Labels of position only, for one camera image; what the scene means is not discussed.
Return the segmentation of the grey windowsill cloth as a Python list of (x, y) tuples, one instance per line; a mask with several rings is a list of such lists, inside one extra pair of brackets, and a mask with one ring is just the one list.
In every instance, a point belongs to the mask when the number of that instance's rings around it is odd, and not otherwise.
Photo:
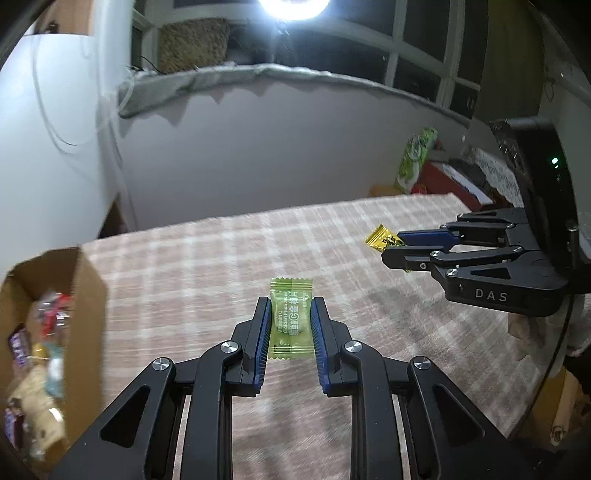
[(185, 96), (214, 88), (246, 86), (259, 81), (281, 82), (304, 85), (305, 87), (321, 85), (344, 87), (369, 92), (373, 95), (385, 95), (407, 101), (417, 108), (432, 110), (461, 125), (470, 125), (468, 118), (400, 89), (329, 71), (269, 63), (204, 67), (173, 74), (137, 74), (118, 87), (117, 98), (121, 102), (119, 116), (129, 119)]

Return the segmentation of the red candy wrapper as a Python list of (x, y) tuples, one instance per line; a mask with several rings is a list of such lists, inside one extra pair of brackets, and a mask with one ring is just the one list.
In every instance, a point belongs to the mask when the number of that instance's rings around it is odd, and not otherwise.
[(70, 317), (71, 296), (66, 293), (49, 291), (37, 302), (35, 319), (42, 335), (50, 335), (58, 326), (67, 323)]

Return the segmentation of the green snack bag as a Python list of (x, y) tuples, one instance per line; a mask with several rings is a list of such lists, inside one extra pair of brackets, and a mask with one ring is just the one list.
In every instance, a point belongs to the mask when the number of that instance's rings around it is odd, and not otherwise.
[(438, 135), (437, 129), (426, 127), (407, 142), (396, 177), (396, 185), (401, 191), (412, 191), (430, 151), (438, 140)]

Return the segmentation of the red box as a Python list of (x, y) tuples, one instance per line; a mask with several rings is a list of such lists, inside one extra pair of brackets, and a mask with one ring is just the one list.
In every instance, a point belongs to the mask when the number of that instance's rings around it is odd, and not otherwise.
[(433, 195), (453, 194), (470, 211), (490, 208), (494, 201), (465, 175), (446, 163), (427, 161), (422, 168), (416, 190)]

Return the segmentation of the Snickers bar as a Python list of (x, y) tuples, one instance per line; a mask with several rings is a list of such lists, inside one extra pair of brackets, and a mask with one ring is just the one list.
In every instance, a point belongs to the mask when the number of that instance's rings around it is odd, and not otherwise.
[(4, 409), (4, 431), (11, 445), (21, 450), (24, 444), (24, 413), (16, 407), (7, 406)]
[(32, 368), (31, 336), (24, 323), (18, 324), (9, 334), (8, 346), (13, 357), (15, 377), (21, 379)]

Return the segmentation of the teal candy wrapper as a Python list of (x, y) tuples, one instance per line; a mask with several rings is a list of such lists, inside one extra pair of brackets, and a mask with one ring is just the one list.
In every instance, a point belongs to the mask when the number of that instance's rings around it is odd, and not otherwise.
[(64, 354), (61, 347), (51, 348), (46, 364), (46, 392), (57, 399), (64, 397)]

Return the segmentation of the white cabinet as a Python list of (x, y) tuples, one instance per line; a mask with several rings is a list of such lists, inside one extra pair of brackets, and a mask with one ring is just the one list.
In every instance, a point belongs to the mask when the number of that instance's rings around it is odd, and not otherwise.
[(124, 187), (112, 129), (132, 77), (130, 1), (55, 1), (1, 67), (1, 272), (94, 240)]

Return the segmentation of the brown cardboard box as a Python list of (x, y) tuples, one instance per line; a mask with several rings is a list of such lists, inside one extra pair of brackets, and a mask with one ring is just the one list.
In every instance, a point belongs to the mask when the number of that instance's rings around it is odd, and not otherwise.
[[(35, 314), (37, 302), (49, 291), (71, 296), (70, 317), (54, 333), (42, 335)], [(9, 272), (1, 285), (1, 439), (9, 453), (24, 464), (26, 472), (37, 478), (46, 477), (61, 458), (46, 469), (28, 457), (24, 447), (16, 450), (5, 435), (4, 409), (9, 406), (10, 391), (19, 381), (13, 370), (8, 336), (24, 323), (32, 345), (42, 342), (48, 352), (55, 347), (63, 349), (64, 397), (53, 398), (64, 417), (68, 450), (102, 410), (106, 299), (105, 283), (79, 247), (50, 250), (26, 260)]]

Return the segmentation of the yellow round candy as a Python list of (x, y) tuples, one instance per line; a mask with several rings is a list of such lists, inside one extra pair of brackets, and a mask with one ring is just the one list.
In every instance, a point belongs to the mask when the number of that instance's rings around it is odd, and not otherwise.
[(48, 361), (50, 354), (42, 342), (36, 342), (31, 348), (31, 359), (34, 361)]

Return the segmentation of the packaged sliced bread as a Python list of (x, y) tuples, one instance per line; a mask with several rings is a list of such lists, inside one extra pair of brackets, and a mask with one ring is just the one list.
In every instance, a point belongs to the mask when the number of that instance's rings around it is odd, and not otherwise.
[(9, 406), (23, 415), (23, 447), (27, 456), (48, 469), (67, 450), (63, 414), (46, 391), (46, 368), (33, 366), (10, 391)]

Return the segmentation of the yellow candy wrapper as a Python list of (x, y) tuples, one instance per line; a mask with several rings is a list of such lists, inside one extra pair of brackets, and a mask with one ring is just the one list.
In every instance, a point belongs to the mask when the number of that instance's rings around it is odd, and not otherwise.
[(365, 240), (370, 248), (384, 252), (389, 247), (405, 246), (405, 242), (391, 230), (380, 224)]

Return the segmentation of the woven basket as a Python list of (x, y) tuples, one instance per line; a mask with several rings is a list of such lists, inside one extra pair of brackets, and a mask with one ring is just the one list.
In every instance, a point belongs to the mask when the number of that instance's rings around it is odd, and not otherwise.
[(159, 70), (164, 74), (221, 65), (230, 24), (221, 18), (186, 20), (159, 29)]

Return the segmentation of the green candy wrapper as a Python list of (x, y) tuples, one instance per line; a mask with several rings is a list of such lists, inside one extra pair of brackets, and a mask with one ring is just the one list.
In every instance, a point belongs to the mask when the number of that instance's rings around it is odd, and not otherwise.
[(273, 278), (270, 280), (273, 326), (270, 359), (293, 360), (314, 354), (311, 335), (312, 280)]

